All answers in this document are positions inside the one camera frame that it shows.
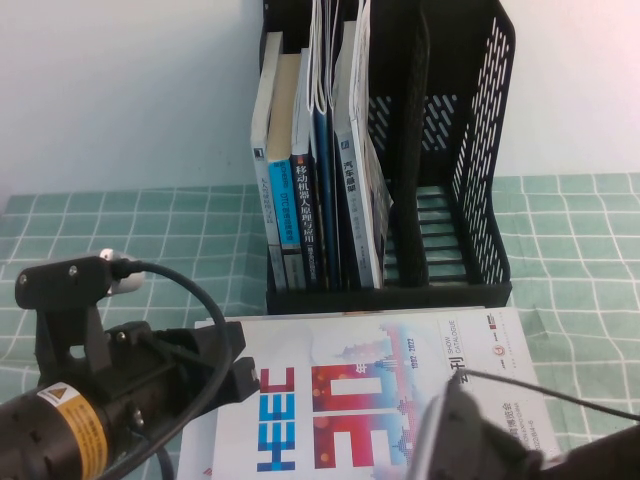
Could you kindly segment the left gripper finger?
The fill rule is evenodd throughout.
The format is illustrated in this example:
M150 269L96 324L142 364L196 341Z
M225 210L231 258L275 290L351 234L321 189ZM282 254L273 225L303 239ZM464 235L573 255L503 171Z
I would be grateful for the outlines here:
M242 324L231 321L226 324L231 361L234 362L246 347ZM192 365L218 366L222 363L223 349L226 345L214 324L201 328L169 329L166 342L172 352L181 361Z
M260 389L252 357L238 359L230 367L218 391L218 406L242 403Z

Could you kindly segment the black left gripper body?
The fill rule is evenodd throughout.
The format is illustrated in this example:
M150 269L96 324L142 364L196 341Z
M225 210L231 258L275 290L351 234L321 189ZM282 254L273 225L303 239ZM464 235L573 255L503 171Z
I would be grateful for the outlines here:
M166 342L167 330L143 321L106 331L112 370L103 410L115 436L156 430L181 414L204 389L219 366L181 361Z

